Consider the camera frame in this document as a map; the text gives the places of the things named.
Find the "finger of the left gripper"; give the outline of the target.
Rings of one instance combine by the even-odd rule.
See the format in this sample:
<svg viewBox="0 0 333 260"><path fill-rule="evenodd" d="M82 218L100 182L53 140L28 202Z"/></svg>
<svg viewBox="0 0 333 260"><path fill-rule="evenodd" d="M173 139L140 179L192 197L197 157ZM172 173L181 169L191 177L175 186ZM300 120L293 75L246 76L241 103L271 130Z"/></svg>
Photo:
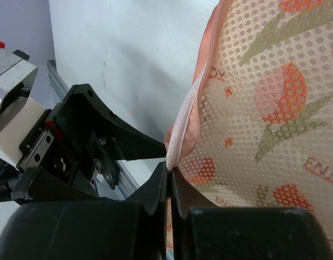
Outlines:
<svg viewBox="0 0 333 260"><path fill-rule="evenodd" d="M114 160L163 158L165 145L115 115L89 84L73 85L62 103L62 137L81 155L94 133Z"/></svg>
<svg viewBox="0 0 333 260"><path fill-rule="evenodd" d="M11 192L11 199L17 203L36 203L126 198L118 186L112 190L105 181L96 180L94 184L96 188L91 186L82 173L75 177L75 184L67 184L37 166L22 174Z"/></svg>

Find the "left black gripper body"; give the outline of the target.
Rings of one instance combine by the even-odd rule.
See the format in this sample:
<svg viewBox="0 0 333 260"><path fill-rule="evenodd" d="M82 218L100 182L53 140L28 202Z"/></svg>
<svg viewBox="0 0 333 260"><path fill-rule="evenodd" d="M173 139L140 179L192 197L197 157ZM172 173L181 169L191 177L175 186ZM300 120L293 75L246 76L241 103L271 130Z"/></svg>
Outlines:
<svg viewBox="0 0 333 260"><path fill-rule="evenodd" d="M98 137L92 133L83 153L77 154L54 124L54 114L54 109L45 110L23 139L19 146L22 157L17 169L23 173L28 168L41 166L71 185L75 184L75 177L82 173L93 188L96 188L96 178L102 175L109 187L115 189L119 183L120 168L109 157Z"/></svg>

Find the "floral mesh laundry bag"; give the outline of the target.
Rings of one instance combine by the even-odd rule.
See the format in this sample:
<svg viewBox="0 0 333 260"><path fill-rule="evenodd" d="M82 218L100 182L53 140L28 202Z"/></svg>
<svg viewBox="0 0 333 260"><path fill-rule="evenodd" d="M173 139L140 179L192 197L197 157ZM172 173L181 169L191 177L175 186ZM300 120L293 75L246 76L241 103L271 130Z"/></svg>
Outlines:
<svg viewBox="0 0 333 260"><path fill-rule="evenodd" d="M333 1L220 1L165 145L210 201L307 209L333 251Z"/></svg>

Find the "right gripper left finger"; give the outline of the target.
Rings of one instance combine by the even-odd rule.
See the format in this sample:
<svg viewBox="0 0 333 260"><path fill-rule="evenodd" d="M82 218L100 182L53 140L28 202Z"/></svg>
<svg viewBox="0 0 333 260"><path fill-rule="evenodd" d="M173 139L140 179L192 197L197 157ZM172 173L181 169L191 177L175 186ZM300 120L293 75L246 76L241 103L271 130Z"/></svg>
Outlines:
<svg viewBox="0 0 333 260"><path fill-rule="evenodd" d="M24 203L0 236L0 259L165 259L167 168L125 200Z"/></svg>

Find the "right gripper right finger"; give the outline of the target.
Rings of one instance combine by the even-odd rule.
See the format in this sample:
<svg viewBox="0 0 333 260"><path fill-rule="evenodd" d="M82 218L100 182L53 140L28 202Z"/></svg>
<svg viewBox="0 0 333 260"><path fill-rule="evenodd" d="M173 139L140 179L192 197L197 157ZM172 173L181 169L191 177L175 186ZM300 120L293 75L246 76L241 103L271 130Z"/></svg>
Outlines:
<svg viewBox="0 0 333 260"><path fill-rule="evenodd" d="M299 207L218 207L170 172L174 259L333 259L316 218Z"/></svg>

